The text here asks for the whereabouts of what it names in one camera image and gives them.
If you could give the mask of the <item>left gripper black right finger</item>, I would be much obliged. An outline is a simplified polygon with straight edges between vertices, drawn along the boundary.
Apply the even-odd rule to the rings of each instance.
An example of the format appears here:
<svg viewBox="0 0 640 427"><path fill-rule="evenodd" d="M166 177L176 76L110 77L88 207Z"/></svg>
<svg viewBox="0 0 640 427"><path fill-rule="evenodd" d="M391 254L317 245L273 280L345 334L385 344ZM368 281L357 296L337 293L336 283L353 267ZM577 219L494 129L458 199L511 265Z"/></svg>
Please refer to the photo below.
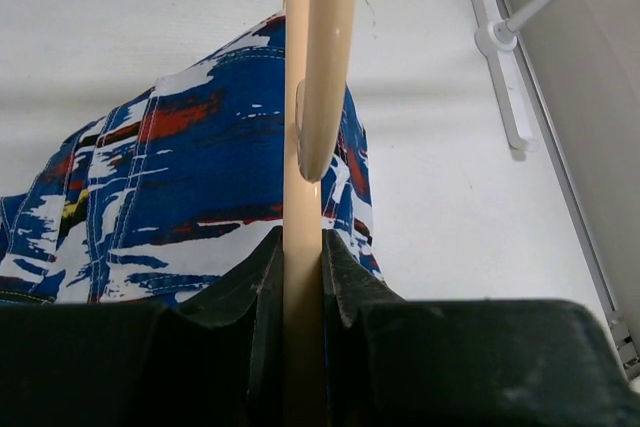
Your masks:
<svg viewBox="0 0 640 427"><path fill-rule="evenodd" d="M322 274L333 426L635 426L639 397L583 306L408 301L332 230Z"/></svg>

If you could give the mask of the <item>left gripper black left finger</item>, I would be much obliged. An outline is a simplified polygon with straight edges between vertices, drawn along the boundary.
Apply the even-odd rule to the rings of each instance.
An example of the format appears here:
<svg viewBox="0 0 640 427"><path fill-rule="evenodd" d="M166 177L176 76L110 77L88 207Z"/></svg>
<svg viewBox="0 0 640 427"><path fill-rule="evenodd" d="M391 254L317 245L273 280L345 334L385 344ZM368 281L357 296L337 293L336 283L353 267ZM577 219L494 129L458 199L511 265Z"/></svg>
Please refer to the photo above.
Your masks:
<svg viewBox="0 0 640 427"><path fill-rule="evenodd" d="M1 297L5 426L277 426L282 231L177 306Z"/></svg>

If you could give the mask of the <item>aluminium side rail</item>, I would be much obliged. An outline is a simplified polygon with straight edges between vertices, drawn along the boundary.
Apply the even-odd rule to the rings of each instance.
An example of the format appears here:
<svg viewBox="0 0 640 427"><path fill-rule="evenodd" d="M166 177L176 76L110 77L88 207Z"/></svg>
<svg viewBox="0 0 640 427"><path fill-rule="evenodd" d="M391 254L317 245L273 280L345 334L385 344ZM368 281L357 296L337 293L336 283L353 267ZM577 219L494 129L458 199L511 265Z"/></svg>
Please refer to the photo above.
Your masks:
<svg viewBox="0 0 640 427"><path fill-rule="evenodd" d="M508 0L497 0L497 4L503 18L516 12L509 11ZM515 56L523 77L524 87L530 97L527 114L534 137L538 141L537 147L545 146L550 155L592 283L605 314L607 330L614 341L614 349L623 366L625 376L630 381L637 381L639 379L639 343L631 336L614 291L602 269L601 259L592 238L592 232L581 205L566 155L563 152L530 56L522 44L520 32Z"/></svg>

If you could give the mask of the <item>beige plastic clothes hanger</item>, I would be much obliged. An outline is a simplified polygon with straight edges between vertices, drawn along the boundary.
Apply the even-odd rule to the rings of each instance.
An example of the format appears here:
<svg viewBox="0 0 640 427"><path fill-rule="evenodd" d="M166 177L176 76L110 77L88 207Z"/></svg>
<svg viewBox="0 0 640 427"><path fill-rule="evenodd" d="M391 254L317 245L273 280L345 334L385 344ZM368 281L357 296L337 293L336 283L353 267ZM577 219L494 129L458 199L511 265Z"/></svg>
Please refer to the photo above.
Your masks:
<svg viewBox="0 0 640 427"><path fill-rule="evenodd" d="M283 423L327 423L321 179L343 111L355 0L284 0Z"/></svg>

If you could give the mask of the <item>white and silver clothes rack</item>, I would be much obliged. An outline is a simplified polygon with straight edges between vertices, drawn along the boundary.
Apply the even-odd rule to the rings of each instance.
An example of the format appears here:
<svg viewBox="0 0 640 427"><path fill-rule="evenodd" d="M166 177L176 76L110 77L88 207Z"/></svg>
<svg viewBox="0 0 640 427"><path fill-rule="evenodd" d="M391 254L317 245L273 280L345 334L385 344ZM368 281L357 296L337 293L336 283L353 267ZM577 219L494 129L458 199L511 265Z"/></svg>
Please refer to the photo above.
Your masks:
<svg viewBox="0 0 640 427"><path fill-rule="evenodd" d="M534 151L538 141L527 114L530 97L524 87L515 49L523 27L556 0L529 0L507 18L500 15L497 0L471 1L478 24L474 40L488 63L507 142L514 150Z"/></svg>

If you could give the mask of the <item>blue white red patterned trousers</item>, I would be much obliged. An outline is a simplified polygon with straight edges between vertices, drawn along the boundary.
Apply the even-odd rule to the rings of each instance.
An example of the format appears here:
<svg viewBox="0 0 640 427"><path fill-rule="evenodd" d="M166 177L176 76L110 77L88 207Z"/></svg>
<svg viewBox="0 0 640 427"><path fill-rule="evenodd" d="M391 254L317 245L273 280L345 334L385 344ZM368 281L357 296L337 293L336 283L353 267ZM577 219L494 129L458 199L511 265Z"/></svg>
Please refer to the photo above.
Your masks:
<svg viewBox="0 0 640 427"><path fill-rule="evenodd" d="M283 216L285 16L72 133L1 200L5 305L186 301Z"/></svg>

